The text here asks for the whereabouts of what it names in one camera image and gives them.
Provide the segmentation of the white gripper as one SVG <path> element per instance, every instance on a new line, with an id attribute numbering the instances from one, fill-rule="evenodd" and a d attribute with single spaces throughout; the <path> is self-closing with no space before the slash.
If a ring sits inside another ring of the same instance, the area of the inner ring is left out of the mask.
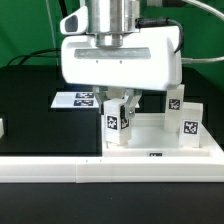
<path id="1" fill-rule="evenodd" d="M 60 22 L 62 74 L 70 84 L 91 85 L 104 111 L 107 87 L 125 90 L 125 117 L 135 116 L 141 90 L 168 90 L 182 80 L 177 26 L 139 28 L 137 14 L 82 6 Z"/>

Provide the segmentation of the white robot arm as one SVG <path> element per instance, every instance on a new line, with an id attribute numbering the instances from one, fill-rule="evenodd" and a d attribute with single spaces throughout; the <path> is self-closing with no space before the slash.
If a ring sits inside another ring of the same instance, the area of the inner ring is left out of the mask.
<path id="1" fill-rule="evenodd" d="M 140 17 L 140 0 L 80 0 L 63 18 L 62 74 L 93 87 L 100 111 L 119 93 L 123 116 L 132 118 L 143 90 L 175 89 L 182 80 L 182 27 L 167 18 Z"/>

